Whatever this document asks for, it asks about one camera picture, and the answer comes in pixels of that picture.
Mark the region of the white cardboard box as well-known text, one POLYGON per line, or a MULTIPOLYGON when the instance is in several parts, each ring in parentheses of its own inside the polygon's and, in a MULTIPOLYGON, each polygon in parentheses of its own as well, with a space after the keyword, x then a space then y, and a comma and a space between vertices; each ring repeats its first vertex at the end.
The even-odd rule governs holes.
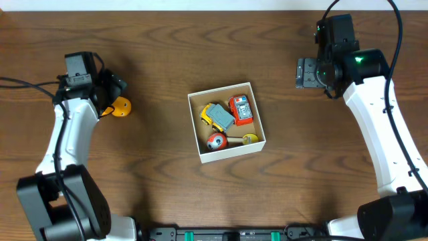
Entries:
POLYGON ((249 82, 191 93, 188 95, 188 102, 194 136, 202 163, 255 153, 263 149, 266 142, 265 134, 257 109, 255 96, 249 82), (213 129, 202 123, 199 113, 209 102, 215 102, 221 104, 223 107, 227 107, 228 98, 238 94, 244 94, 249 98, 253 122, 240 127, 236 125, 232 126, 230 130, 226 132, 226 136, 243 137, 245 134, 255 134, 259 141, 248 145, 231 143, 222 150, 210 151, 207 146, 207 140, 209 136, 213 134, 213 129))

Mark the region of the red toy ball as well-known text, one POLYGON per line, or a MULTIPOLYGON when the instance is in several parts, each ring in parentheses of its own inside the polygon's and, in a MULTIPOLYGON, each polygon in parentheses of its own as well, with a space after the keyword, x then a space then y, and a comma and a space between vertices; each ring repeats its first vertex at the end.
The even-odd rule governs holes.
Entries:
POLYGON ((207 147, 210 151, 217 151, 226 148, 227 138, 222 133, 213 133, 207 139, 207 147))

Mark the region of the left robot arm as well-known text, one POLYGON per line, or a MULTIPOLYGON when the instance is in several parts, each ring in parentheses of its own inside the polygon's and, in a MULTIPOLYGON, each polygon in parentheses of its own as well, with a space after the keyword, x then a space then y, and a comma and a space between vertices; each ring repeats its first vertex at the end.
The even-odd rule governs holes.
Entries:
POLYGON ((52 95, 55 124, 35 174, 17 183, 17 196, 37 240, 138 240, 136 221, 112 214, 87 170, 93 130, 127 87, 99 55, 65 56, 66 74, 52 95))

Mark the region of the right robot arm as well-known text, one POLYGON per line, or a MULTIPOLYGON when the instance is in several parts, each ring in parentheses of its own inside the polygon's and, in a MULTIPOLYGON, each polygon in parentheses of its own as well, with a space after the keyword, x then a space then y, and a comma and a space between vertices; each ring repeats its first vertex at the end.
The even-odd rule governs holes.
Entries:
POLYGON ((405 124, 387 80, 379 49, 361 50, 349 14, 321 19, 314 34, 316 58, 300 58, 297 88, 322 88, 343 98, 354 115, 374 166, 380 198, 355 215, 327 223, 329 238, 412 240, 427 237, 427 165, 405 124))

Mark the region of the wooden mouse rattle drum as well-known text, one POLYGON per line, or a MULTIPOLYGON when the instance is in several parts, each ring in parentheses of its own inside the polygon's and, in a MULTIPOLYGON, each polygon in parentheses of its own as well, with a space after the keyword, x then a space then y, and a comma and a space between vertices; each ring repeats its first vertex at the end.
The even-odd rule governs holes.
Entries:
POLYGON ((241 143, 243 145, 250 145, 253 143, 258 143, 258 136, 252 133, 245 134, 242 137, 227 137, 228 143, 241 143))

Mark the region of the orange dinosaur toy figure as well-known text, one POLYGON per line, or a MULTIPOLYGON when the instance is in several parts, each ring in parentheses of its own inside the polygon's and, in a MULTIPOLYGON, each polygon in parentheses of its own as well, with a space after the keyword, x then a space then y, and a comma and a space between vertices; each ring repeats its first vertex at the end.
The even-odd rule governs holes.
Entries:
POLYGON ((130 114, 132 109, 131 102, 125 98, 119 96, 113 104, 111 104, 102 114, 101 117, 113 115, 115 117, 126 117, 130 114))

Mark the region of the red toy fire truck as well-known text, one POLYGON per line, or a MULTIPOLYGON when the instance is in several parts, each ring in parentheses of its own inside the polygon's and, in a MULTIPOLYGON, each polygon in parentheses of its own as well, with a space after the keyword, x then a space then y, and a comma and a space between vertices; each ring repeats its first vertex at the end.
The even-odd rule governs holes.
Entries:
POLYGON ((244 94, 229 98, 229 109, 235 118, 237 126, 248 125, 253 122, 253 115, 249 105, 248 97, 244 94))

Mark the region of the yellow grey toy dump truck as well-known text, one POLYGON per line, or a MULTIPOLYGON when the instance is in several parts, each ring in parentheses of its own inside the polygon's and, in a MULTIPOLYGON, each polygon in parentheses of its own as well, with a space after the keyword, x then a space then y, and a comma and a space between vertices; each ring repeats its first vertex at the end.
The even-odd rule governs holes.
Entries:
POLYGON ((227 132, 234 124, 234 117, 220 104, 209 103, 200 112, 200 118, 205 125, 211 125, 218 133, 227 132))

